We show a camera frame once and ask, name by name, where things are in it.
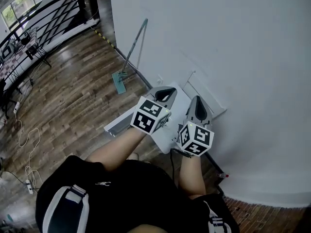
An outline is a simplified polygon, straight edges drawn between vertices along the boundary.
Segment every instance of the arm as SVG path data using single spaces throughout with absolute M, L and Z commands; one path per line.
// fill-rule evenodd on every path
M 187 158 L 183 156 L 179 174 L 179 188 L 191 199 L 206 194 L 200 157 Z
M 86 161 L 101 162 L 107 171 L 113 171 L 135 150 L 145 135 L 136 128 L 130 128 L 116 139 L 95 150 Z

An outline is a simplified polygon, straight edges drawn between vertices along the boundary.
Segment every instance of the chair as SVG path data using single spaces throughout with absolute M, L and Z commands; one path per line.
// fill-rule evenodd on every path
M 6 85 L 6 82 L 4 81 L 4 79 L 2 79 L 0 81 L 0 106 L 1 106 L 2 111 L 5 111 L 5 117 L 8 119 L 9 118 L 7 115 L 8 103 L 12 102 L 12 103 L 16 104 L 16 102 L 10 99 L 10 95 L 9 95 L 8 91 L 4 92 L 5 85 Z

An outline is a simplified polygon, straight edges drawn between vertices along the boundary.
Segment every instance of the logo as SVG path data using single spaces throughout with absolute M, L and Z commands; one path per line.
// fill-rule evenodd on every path
M 110 186 L 110 183 L 111 183 L 111 182 L 99 182 L 99 183 L 96 183 L 96 184 L 97 184 L 97 185 Z

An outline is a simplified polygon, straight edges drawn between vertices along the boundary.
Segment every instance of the mop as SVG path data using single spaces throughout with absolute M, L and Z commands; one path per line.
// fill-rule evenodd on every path
M 126 92 L 126 89 L 125 89 L 125 86 L 124 86 L 124 83 L 123 83 L 123 80 L 122 80 L 122 77 L 125 77 L 127 75 L 127 73 L 124 72 L 124 69 L 125 69 L 128 61 L 129 61 L 129 58 L 130 58 L 130 56 L 131 56 L 131 54 L 132 54 L 132 52 L 134 50 L 134 47 L 135 47 L 135 45 L 137 43 L 137 40 L 138 40 L 138 38 L 140 36 L 140 33 L 141 33 L 142 29 L 147 26 L 147 22 L 148 22 L 148 19 L 146 18 L 144 20 L 144 22 L 142 23 L 142 26 L 141 26 L 141 28 L 140 28 L 137 36 L 136 36 L 136 39 L 135 39 L 135 41 L 134 41 L 134 43 L 133 43 L 133 45 L 132 45 L 132 47 L 130 49 L 130 52 L 128 53 L 128 55 L 126 57 L 126 60 L 125 60 L 125 62 L 123 64 L 123 67 L 122 67 L 121 71 L 120 72 L 115 72 L 115 73 L 112 74 L 112 79 L 113 79 L 113 82 L 115 84 L 115 87 L 117 89 L 118 94 L 122 94 L 122 93 Z

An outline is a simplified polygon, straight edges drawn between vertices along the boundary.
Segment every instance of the mop handle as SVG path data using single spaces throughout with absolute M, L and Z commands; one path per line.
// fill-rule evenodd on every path
M 136 36 L 136 39 L 135 39 L 135 41 L 134 41 L 134 43 L 133 43 L 133 45 L 132 45 L 132 47 L 131 47 L 130 52 L 128 53 L 128 55 L 127 55 L 127 57 L 126 57 L 126 60 L 125 60 L 125 62 L 124 62 L 124 64 L 123 64 L 123 67 L 122 67 L 120 73 L 123 73 L 123 71 L 124 71 L 124 69 L 125 69 L 125 67 L 126 67 L 126 64 L 128 63 L 128 60 L 130 59 L 130 56 L 131 56 L 131 54 L 132 54 L 132 52 L 133 52 L 133 50 L 134 50 L 134 47 L 135 47 L 135 45 L 136 45 L 136 43 L 137 43 L 137 40 L 138 40 L 138 38 L 139 38 L 139 36 L 140 36 L 140 33 L 141 33 L 142 29 L 143 29 L 144 27 L 147 26 L 147 22 L 148 22 L 148 19 L 146 18 L 146 19 L 144 20 L 144 22 L 142 23 L 142 26 L 140 27 L 140 30 L 139 30 L 139 32 L 138 32 L 138 34 L 137 34 L 137 36 Z

